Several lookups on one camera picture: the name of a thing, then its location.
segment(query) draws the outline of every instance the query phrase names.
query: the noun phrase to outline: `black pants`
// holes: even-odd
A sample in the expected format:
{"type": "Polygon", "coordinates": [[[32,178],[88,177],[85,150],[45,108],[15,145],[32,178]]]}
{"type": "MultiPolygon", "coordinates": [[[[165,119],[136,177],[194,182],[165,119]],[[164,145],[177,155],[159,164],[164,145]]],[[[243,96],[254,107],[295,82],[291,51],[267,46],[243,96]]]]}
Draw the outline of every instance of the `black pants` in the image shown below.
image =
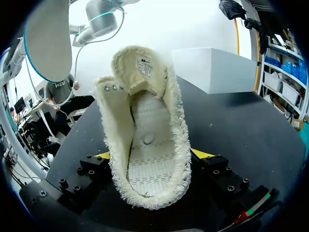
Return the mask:
{"type": "MultiPolygon", "coordinates": [[[[91,105],[91,103],[95,99],[92,96],[78,96],[70,99],[67,103],[65,103],[63,106],[60,107],[60,110],[69,115],[74,110],[80,110],[87,108],[91,105]]],[[[61,111],[58,111],[56,113],[56,116],[54,118],[54,127],[55,127],[55,133],[56,135],[58,132],[63,133],[65,136],[68,135],[71,128],[67,124],[67,116],[62,113],[61,111]]]]}

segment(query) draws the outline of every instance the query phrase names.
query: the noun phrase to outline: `black bag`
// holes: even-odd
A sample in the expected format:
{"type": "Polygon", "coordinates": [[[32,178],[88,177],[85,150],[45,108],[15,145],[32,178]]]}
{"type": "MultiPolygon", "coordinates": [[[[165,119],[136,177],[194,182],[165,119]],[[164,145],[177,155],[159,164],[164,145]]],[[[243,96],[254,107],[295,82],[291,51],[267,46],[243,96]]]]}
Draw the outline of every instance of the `black bag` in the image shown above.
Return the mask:
{"type": "Polygon", "coordinates": [[[245,15],[247,12],[241,5],[233,0],[221,0],[219,8],[229,20],[234,18],[242,18],[243,20],[246,19],[245,15]]]}
{"type": "Polygon", "coordinates": [[[264,54],[266,52],[266,49],[268,48],[268,39],[267,35],[263,29],[262,24],[259,21],[256,21],[252,18],[247,18],[245,20],[245,27],[249,30],[252,28],[256,29],[259,32],[260,37],[260,53],[264,54]]]}

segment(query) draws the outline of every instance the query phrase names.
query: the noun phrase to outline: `shoe label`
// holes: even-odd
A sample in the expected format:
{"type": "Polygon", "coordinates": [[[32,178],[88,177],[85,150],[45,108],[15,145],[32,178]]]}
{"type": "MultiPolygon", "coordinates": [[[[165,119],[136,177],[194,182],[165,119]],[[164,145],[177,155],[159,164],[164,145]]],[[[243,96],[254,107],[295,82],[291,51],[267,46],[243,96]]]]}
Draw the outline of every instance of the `shoe label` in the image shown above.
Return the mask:
{"type": "Polygon", "coordinates": [[[142,59],[137,61],[136,68],[144,75],[144,77],[150,78],[153,74],[153,68],[150,62],[142,59]]]}

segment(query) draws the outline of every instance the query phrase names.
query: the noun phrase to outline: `white shoe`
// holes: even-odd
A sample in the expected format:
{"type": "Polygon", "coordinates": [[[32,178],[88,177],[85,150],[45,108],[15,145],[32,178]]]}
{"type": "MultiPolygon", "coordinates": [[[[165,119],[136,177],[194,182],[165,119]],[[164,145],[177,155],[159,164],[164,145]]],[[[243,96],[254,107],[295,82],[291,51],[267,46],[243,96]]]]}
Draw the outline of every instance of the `white shoe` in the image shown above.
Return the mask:
{"type": "Polygon", "coordinates": [[[159,209],[179,200],[191,179],[191,153],[172,66],[149,48],[114,55],[115,77],[96,81],[112,177],[129,204],[159,209]]]}

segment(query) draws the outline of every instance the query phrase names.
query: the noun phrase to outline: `shoe tongue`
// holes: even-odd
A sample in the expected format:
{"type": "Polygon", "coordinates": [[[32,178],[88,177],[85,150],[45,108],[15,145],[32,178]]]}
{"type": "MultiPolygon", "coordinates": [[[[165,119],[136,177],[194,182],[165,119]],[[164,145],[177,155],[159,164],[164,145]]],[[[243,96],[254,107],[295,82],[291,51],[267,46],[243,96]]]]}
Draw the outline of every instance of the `shoe tongue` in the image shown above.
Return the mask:
{"type": "Polygon", "coordinates": [[[117,52],[112,61],[115,78],[133,95],[147,90],[162,97],[167,83],[167,67],[159,55],[146,47],[129,46],[117,52]]]}

